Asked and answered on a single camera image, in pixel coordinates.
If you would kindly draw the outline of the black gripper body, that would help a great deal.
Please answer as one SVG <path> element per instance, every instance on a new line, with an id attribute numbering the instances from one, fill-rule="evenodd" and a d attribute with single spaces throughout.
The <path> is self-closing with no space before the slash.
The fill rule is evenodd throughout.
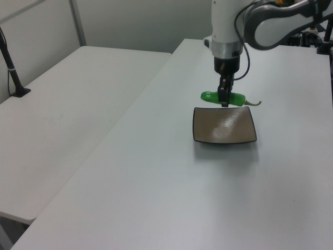
<path id="1" fill-rule="evenodd" d="M 214 57 L 214 71 L 221 76 L 229 76 L 236 73 L 240 68 L 240 57 L 221 59 Z"/>

